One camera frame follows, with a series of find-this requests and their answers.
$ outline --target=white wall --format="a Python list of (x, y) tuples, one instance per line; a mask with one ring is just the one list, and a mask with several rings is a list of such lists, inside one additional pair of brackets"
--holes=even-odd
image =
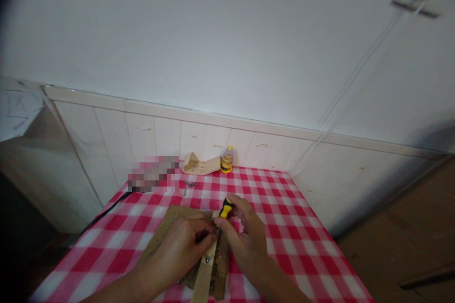
[[(10, 0), (4, 76), (314, 128), (390, 0)], [(448, 150), (455, 14), (417, 18), (335, 132)]]

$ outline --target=white cable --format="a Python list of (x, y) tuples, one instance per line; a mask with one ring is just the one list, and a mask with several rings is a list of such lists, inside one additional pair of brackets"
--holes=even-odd
[(353, 72), (351, 78), (346, 83), (346, 85), (341, 89), (341, 91), (339, 92), (337, 98), (332, 102), (332, 104), (330, 105), (329, 109), (326, 111), (325, 115), (320, 119), (320, 121), (318, 122), (318, 124), (315, 127), (315, 130), (321, 129), (322, 125), (326, 122), (328, 117), (331, 115), (331, 113), (333, 112), (333, 110), (336, 107), (336, 105), (339, 103), (341, 98), (346, 94), (347, 90), (352, 85), (352, 83), (356, 80), (356, 78), (357, 78), (358, 74), (360, 73), (360, 71), (362, 70), (363, 66), (368, 62), (368, 60), (370, 59), (371, 55), (374, 52), (376, 52), (376, 50), (379, 47), (379, 45), (384, 41), (386, 36), (395, 27), (396, 23), (401, 18), (401, 16), (402, 16), (402, 11), (397, 11), (396, 15), (393, 16), (392, 19), (387, 24), (387, 27), (381, 32), (381, 34), (378, 36), (378, 38), (373, 43), (373, 45), (371, 45), (370, 49), (364, 54), (364, 56), (362, 57), (362, 59), (357, 64), (356, 68), (354, 69), (354, 72)]
[[(393, 46), (393, 43), (395, 42), (395, 40), (397, 40), (399, 37), (401, 37), (402, 34), (404, 34), (409, 26), (414, 22), (415, 18), (417, 17), (417, 15), (420, 13), (420, 11), (422, 10), (422, 8), (425, 6), (426, 2), (428, 0), (423, 0), (422, 3), (420, 4), (420, 6), (414, 11), (414, 13), (412, 14), (411, 18), (409, 19), (409, 21), (407, 22), (407, 24), (403, 27), (403, 29), (401, 29), (401, 31), (395, 36), (394, 40), (392, 41), (391, 43), (391, 46)], [(321, 119), (321, 121), (318, 123), (318, 126), (317, 127), (321, 127), (325, 121), (327, 121), (329, 119), (329, 117), (332, 115), (334, 109), (336, 108), (336, 105), (340, 102), (341, 98), (347, 93), (347, 91), (351, 88), (352, 84), (354, 83), (354, 81), (357, 79), (358, 77), (358, 74), (360, 73), (360, 71), (363, 69), (363, 67), (368, 63), (368, 61), (370, 60), (370, 58), (372, 57), (372, 55), (376, 52), (376, 50), (379, 48), (379, 46), (382, 44), (382, 42), (384, 41), (384, 39), (388, 36), (388, 34), (390, 33), (390, 31), (392, 31), (392, 29), (395, 27), (396, 23), (398, 22), (398, 20), (401, 18), (401, 15), (398, 16), (397, 19), (395, 18), (392, 18), (392, 20), (389, 22), (389, 24), (387, 25), (386, 29), (383, 31), (383, 33), (380, 34), (380, 36), (378, 37), (378, 39), (376, 40), (376, 42), (372, 45), (372, 47), (369, 49), (369, 51), (364, 55), (364, 57), (362, 58), (362, 60), (359, 62), (358, 66), (356, 67), (354, 73), (353, 73), (353, 76), (351, 77), (351, 79), (348, 81), (348, 83), (346, 83), (346, 85), (343, 87), (343, 89), (340, 91), (340, 94), (337, 96), (336, 100), (332, 103), (332, 105), (330, 106), (329, 110), (326, 112), (326, 114), (324, 115), (324, 117)], [(382, 63), (382, 61), (384, 60), (385, 56), (387, 55), (387, 53), (389, 52), (390, 49), (388, 49), (387, 51), (385, 51), (382, 56), (380, 57), (379, 61), (376, 63), (376, 65), (374, 66), (374, 69), (373, 71), (370, 73), (370, 75), (368, 77), (366, 77), (362, 83), (360, 84), (360, 86), (357, 88), (357, 90), (355, 91), (355, 93), (351, 96), (351, 98), (348, 99), (348, 101), (346, 102), (345, 106), (342, 108), (341, 111), (339, 111), (337, 117), (335, 118), (335, 120), (332, 122), (332, 124), (330, 125), (330, 127), (324, 132), (321, 134), (321, 136), (312, 143), (312, 145), (303, 153), (302, 157), (300, 158), (299, 162), (297, 162), (296, 166), (302, 162), (302, 160), (305, 158), (305, 155), (307, 155), (307, 153), (309, 152), (309, 155), (307, 157), (307, 159), (305, 160), (305, 163), (302, 165), (302, 167), (300, 167), (300, 169), (298, 171), (295, 171), (293, 172), (293, 174), (291, 175), (291, 177), (294, 177), (296, 176), (297, 174), (299, 174), (305, 167), (306, 165), (308, 164), (315, 148), (319, 145), (319, 143), (332, 131), (333, 127), (335, 126), (335, 124), (338, 122), (338, 120), (340, 119), (340, 117), (346, 112), (348, 106), (351, 104), (352, 100), (357, 96), (357, 94), (359, 93), (359, 91), (364, 87), (365, 83), (376, 73), (376, 70), (378, 69), (379, 65)]]

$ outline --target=person's left hand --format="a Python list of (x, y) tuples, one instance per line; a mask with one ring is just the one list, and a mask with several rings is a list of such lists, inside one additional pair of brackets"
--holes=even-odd
[(203, 213), (188, 215), (172, 226), (158, 250), (150, 258), (160, 268), (168, 285), (181, 279), (215, 241), (215, 227)]

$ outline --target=wooden stick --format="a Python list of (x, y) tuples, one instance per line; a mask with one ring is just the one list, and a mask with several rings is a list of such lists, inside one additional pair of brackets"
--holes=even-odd
[[(219, 215), (218, 211), (214, 211), (212, 218), (216, 218)], [(215, 251), (217, 249), (218, 231), (215, 232), (215, 241), (209, 250), (206, 252), (200, 260), (200, 266), (198, 276), (196, 277), (196, 283), (194, 284), (193, 297), (191, 303), (207, 303), (209, 299), (210, 280), (212, 277), (213, 260), (215, 258)]]

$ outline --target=wall trim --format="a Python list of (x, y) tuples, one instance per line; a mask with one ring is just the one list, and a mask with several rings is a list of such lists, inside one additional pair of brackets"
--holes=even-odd
[[(316, 141), (322, 132), (304, 129), (289, 125), (250, 120), (240, 117), (219, 115), (185, 109), (180, 107), (165, 106), (156, 103), (136, 101), (132, 99), (106, 96), (92, 92), (72, 90), (45, 85), (43, 89), (51, 100), (100, 107), (134, 114), (171, 118), (180, 121), (196, 122), (207, 125), (216, 125), (233, 129), (248, 130), (265, 134), (294, 137), (303, 140)], [(387, 152), (405, 156), (413, 156), (429, 160), (441, 160), (450, 153), (428, 149), (410, 147), (401, 144), (369, 140), (360, 137), (328, 134), (323, 143), (337, 144), (347, 147), (368, 149), (378, 152)]]

